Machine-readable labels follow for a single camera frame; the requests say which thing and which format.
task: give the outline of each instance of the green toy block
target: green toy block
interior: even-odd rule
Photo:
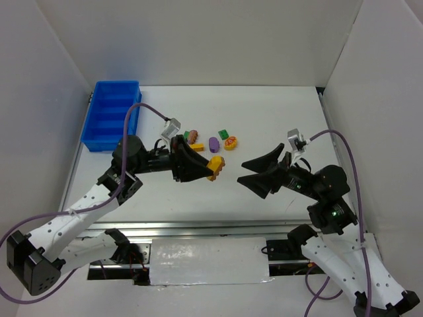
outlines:
[[[229,137],[226,130],[221,130],[218,132],[222,140],[226,140]]]

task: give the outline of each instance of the cable clip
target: cable clip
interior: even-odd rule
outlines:
[[[69,210],[67,211],[69,213],[69,216],[75,216],[77,217],[80,221],[82,221],[81,216],[76,212],[76,210],[74,208],[69,208]]]
[[[360,243],[360,247],[359,247],[359,249],[361,250],[361,249],[366,249],[368,247],[368,245],[367,245],[367,242],[364,240],[364,242],[363,243]]]

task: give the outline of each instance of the yellow toy piece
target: yellow toy piece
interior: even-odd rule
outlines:
[[[229,137],[225,141],[225,150],[231,151],[237,146],[237,138]]]
[[[203,143],[190,144],[190,148],[196,152],[201,152],[201,151],[204,151],[204,144]]]
[[[207,167],[213,170],[214,174],[213,176],[208,176],[207,179],[213,182],[224,166],[225,159],[223,157],[220,157],[219,155],[212,157],[209,164],[207,164]]]

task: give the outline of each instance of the white panel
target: white panel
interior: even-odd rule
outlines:
[[[33,1],[0,1],[0,234],[57,211],[85,109],[87,84]],[[22,286],[0,255],[0,283]],[[2,317],[17,306],[0,298]]]
[[[216,181],[207,179],[177,183],[171,171],[140,174],[143,187],[125,204],[101,221],[240,221],[269,219],[309,219],[307,206],[312,199],[282,188],[261,199],[237,178],[252,174],[241,167],[246,160],[269,153],[285,143],[287,132],[298,127],[306,136],[327,128],[314,87],[141,87],[143,101],[168,117],[180,120],[181,133],[197,129],[201,152],[210,159],[208,139],[227,129],[238,146],[221,149],[226,166]],[[152,149],[163,121],[141,109],[137,134]],[[307,151],[313,171],[338,164],[330,137],[312,144]],[[110,167],[110,153],[90,153],[84,147],[72,183],[67,205],[79,199]]]
[[[344,229],[344,234],[331,234],[329,239],[338,247],[346,263],[354,270],[358,283],[361,286],[360,292],[367,289],[367,277],[364,263],[364,255],[360,247],[359,226],[349,224]],[[387,304],[396,305],[403,299],[404,288],[395,281],[380,262],[376,252],[370,247],[365,247],[369,262],[371,275],[371,305],[372,307],[386,309]]]
[[[38,0],[91,84],[325,86],[362,0]]]
[[[356,303],[356,293],[364,292],[352,268],[344,262],[321,236],[314,236],[301,246],[301,253],[321,268],[345,292],[352,305]]]
[[[364,213],[386,268],[420,296],[422,52],[423,26],[404,1],[364,1],[324,97],[331,125],[356,156]],[[422,315],[422,305],[407,314]]]
[[[269,282],[265,238],[153,240],[152,285],[252,284]]]
[[[310,286],[318,290],[325,279],[324,275],[311,275]],[[338,291],[330,282],[323,296]],[[140,287],[123,280],[87,281],[85,267],[48,300],[21,305],[17,317],[57,316],[58,312],[60,317],[302,317],[312,298],[303,275],[277,277],[261,284]],[[310,316],[355,315],[347,297],[342,295],[330,302],[317,300]]]

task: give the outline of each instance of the white enclosure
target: white enclosure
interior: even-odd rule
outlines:
[[[141,90],[147,87],[143,100],[177,118],[180,112],[190,124],[202,113],[213,115],[210,104],[201,105],[207,93],[212,100],[208,89],[213,88],[198,87],[197,95],[191,89],[226,85],[217,87],[216,100],[227,93],[232,98],[226,100],[228,112],[240,120],[253,118],[252,104],[262,100],[273,119],[267,125],[272,146],[279,139],[286,144],[286,131],[295,127],[306,137],[327,126],[345,134],[358,164],[366,225],[376,234],[384,264],[405,289],[422,297],[422,21],[421,0],[1,1],[0,234],[26,217],[69,205],[108,166],[110,157],[79,145],[88,96],[97,81],[138,80]],[[314,87],[326,87],[323,110]],[[249,89],[249,103],[243,103],[242,89]],[[177,91],[174,103],[168,95],[172,91]],[[146,127],[153,129],[153,122],[144,124],[138,133],[147,136],[151,147],[153,136]],[[241,122],[233,127],[247,139],[252,136]],[[264,132],[260,126],[254,133]],[[266,153],[259,139],[253,140],[254,153],[240,151],[234,162]],[[351,179],[348,156],[335,141]],[[329,138],[316,143],[314,159],[316,169],[336,163]],[[230,180],[223,180],[230,190]],[[239,199],[242,190],[234,190]],[[201,206],[170,214],[162,201],[156,215],[137,218],[133,205],[105,221],[306,219],[307,201],[291,206],[295,197],[284,195],[266,200],[260,214],[254,211],[259,201],[250,200],[247,215],[239,218],[241,208],[220,214],[221,219],[219,213],[202,218]],[[291,217],[280,216],[279,205],[292,211]],[[16,298],[29,299],[5,263],[2,248],[0,285]],[[315,288],[323,280],[311,277]],[[327,294],[334,292],[336,286],[330,285]],[[87,281],[85,267],[45,302],[19,306],[1,297],[0,307],[2,317],[44,317],[58,310],[63,317],[296,317],[303,316],[311,297],[301,276],[257,285],[134,287],[128,281]],[[310,314],[353,315],[346,297],[317,301]],[[422,315],[419,305],[406,316]]]

